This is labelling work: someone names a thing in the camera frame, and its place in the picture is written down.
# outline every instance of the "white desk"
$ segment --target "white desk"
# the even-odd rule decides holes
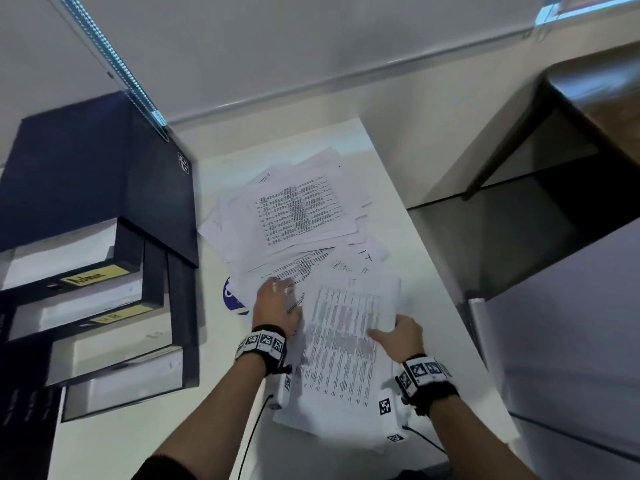
[[[504,442],[517,438],[516,429],[491,384],[484,365],[453,306],[431,258],[416,233],[394,186],[360,120],[256,146],[224,157],[201,159],[195,165],[196,207],[201,222],[220,192],[245,184],[273,162],[302,161],[334,147],[368,186],[373,204],[369,229],[384,243],[386,264],[402,279],[401,311],[424,329],[427,351],[441,359],[458,384],[462,398]],[[51,459],[51,480],[127,480],[171,431],[203,400],[231,366],[236,346],[249,331],[242,316],[229,311],[222,298],[228,277],[216,252],[200,242],[199,314],[201,330],[200,387],[175,392],[91,418],[58,425]],[[246,446],[262,393],[254,404]],[[391,445],[384,454],[345,451],[320,444],[310,435],[260,420],[244,465],[243,478],[389,479],[403,468],[423,468],[445,460],[420,438]],[[428,419],[413,418],[411,426],[436,439]],[[231,478],[238,474],[239,461]]]

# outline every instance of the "sleeve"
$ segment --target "sleeve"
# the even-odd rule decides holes
[[[145,460],[132,480],[196,480],[196,477],[168,456],[151,456]]]

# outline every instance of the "hand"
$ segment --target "hand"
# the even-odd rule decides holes
[[[300,324],[300,307],[287,313],[287,295],[293,292],[290,280],[269,278],[265,281],[253,307],[252,329],[258,325],[276,325],[284,330],[286,339],[292,338]]]
[[[396,327],[393,331],[372,328],[367,330],[367,334],[382,345],[394,362],[401,363],[413,355],[424,354],[422,327],[406,315],[396,316]]]

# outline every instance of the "forearm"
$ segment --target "forearm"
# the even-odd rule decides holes
[[[264,374],[259,355],[240,357],[155,454],[177,460],[198,480],[227,480]]]
[[[434,401],[429,416],[457,479],[538,480],[458,396]]]

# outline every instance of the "blue circular sticker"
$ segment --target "blue circular sticker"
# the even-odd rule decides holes
[[[227,278],[227,281],[225,281],[225,286],[222,288],[222,299],[225,301],[225,305],[227,306],[227,308],[232,312],[236,313],[237,315],[248,315],[249,310],[247,310],[247,307],[240,303],[238,301],[238,298],[236,298],[233,293],[229,291],[228,286],[230,279],[231,277],[229,276]]]

